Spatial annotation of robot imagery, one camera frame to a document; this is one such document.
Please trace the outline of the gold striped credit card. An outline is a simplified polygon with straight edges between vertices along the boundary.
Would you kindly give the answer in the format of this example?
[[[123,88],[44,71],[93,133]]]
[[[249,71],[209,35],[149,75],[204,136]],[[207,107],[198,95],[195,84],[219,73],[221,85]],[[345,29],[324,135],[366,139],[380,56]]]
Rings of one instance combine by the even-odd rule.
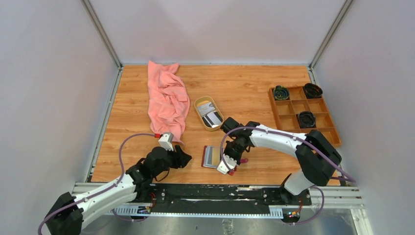
[[[205,151],[204,166],[209,168],[217,168],[220,160],[220,148],[215,146],[207,146]]]

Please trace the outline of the grey striped credit card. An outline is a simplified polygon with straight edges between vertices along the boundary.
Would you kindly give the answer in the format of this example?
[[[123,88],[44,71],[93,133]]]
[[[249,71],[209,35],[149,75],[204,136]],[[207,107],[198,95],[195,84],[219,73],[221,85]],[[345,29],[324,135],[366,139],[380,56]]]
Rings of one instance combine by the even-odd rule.
[[[205,123],[205,125],[210,128],[219,126],[223,122],[223,119],[218,112],[210,112],[207,115],[204,115],[202,117],[202,120]]]

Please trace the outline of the yellow oval tray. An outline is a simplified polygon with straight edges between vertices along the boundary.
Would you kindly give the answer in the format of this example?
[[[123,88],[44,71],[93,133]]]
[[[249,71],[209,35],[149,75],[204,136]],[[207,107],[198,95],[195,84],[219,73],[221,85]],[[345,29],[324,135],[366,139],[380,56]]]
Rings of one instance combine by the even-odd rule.
[[[194,107],[203,127],[213,132],[218,130],[224,123],[224,117],[213,98],[203,96],[194,101]]]

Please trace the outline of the white VIP card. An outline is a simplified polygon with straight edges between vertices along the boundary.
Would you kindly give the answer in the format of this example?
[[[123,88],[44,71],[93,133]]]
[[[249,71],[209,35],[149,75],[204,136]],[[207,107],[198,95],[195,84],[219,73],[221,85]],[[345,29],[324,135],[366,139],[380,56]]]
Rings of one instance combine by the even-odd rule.
[[[212,102],[206,102],[204,104],[201,104],[197,106],[198,113],[200,116],[207,115],[210,112],[215,111],[215,106],[212,104]]]

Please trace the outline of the red leather card holder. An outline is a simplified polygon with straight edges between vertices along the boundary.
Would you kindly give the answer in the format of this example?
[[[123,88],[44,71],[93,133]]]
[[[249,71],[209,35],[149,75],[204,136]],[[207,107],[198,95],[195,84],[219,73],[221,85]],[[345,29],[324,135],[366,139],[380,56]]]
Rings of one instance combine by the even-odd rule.
[[[237,165],[237,160],[229,157],[225,153],[221,157],[219,147],[205,145],[202,157],[202,167],[215,168],[218,171],[234,170]]]

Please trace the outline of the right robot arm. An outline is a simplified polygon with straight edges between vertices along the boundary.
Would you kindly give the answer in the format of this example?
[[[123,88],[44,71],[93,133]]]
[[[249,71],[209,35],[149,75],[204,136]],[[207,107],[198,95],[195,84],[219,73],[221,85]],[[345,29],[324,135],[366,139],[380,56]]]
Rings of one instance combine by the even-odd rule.
[[[326,186],[342,161],[338,151],[317,130],[292,133],[254,121],[243,125],[231,117],[223,122],[220,129],[231,138],[231,141],[222,139],[221,142],[217,170],[222,174],[235,172],[242,163],[242,154],[253,147],[276,150],[297,159],[300,170],[289,174],[277,193],[281,201],[288,205],[298,200],[304,190],[312,186]]]

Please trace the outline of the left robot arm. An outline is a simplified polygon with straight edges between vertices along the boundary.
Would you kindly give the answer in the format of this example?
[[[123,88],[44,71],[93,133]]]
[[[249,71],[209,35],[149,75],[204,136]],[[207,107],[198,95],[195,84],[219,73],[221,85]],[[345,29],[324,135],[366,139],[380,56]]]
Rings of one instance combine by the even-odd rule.
[[[150,196],[150,184],[158,175],[171,168],[184,168],[191,159],[179,145],[173,150],[155,147],[109,183],[82,194],[61,194],[41,224],[52,235],[78,235],[101,215],[124,203],[145,202]]]

